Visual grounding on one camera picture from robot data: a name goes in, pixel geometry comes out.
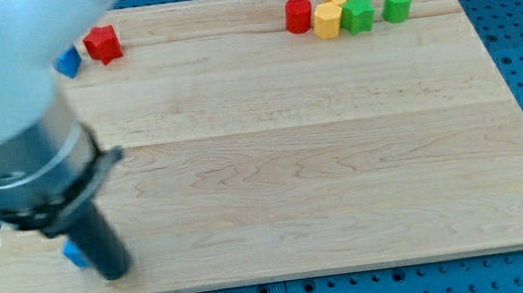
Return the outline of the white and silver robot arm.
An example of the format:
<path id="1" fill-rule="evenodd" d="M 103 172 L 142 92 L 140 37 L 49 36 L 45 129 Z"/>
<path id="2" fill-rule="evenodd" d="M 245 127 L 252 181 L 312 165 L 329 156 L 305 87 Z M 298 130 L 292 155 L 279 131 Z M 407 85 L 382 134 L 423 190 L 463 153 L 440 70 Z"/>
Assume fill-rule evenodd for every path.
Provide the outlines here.
<path id="1" fill-rule="evenodd" d="M 0 0 L 0 220 L 63 223 L 120 158 L 68 107 L 53 64 L 116 0 Z"/>

